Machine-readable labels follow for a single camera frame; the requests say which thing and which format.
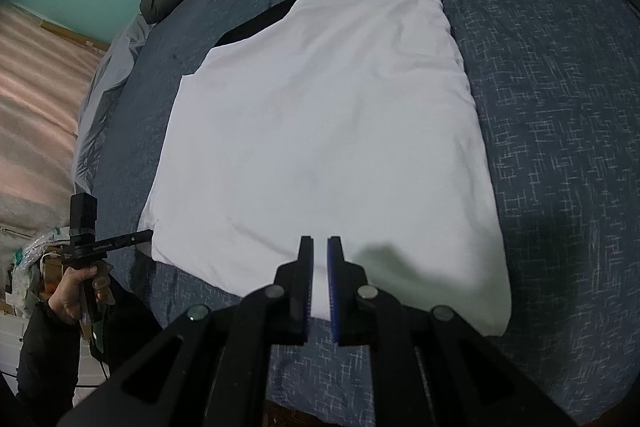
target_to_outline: bed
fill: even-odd
[[[94,195],[98,238],[137,229],[180,78],[227,31],[283,0],[185,0],[150,32],[111,110]],[[579,423],[640,370],[640,23],[625,0],[442,0],[476,101],[513,311],[492,341]],[[133,251],[114,276],[165,326],[239,301]],[[374,424],[368,354],[274,347],[267,398]]]

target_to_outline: mattress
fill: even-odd
[[[283,0],[185,0],[155,26],[110,114],[97,236],[134,231],[172,104],[226,31]],[[624,0],[442,0],[476,102],[510,272],[494,343],[578,422],[622,399],[640,369],[640,25]],[[114,275],[164,326],[238,297],[130,250]],[[313,319],[273,347],[267,398],[324,421],[374,424],[366,349]]]

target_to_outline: white t-shirt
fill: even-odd
[[[369,282],[502,334],[509,279],[476,106],[440,0],[298,0],[184,76],[140,219],[152,256],[236,295],[315,239]]]

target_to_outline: wooden trim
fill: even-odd
[[[77,44],[80,44],[81,46],[87,46],[90,48],[97,48],[99,50],[102,51],[107,51],[109,49],[109,45],[106,42],[102,42],[99,41],[97,39],[94,39],[93,37],[89,37],[87,35],[82,35],[82,33],[76,33],[73,32],[71,30],[68,30],[66,28],[63,28],[62,26],[58,26],[57,24],[48,22],[48,21],[42,21],[40,23],[40,27],[43,28],[44,30],[53,33],[54,35],[57,35],[59,37],[62,37],[64,39],[68,39],[70,41],[76,42]]]

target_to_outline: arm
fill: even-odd
[[[68,268],[48,303],[38,303],[24,333],[18,365],[18,394],[38,427],[55,425],[73,407],[78,383],[81,317],[79,285],[97,268]]]

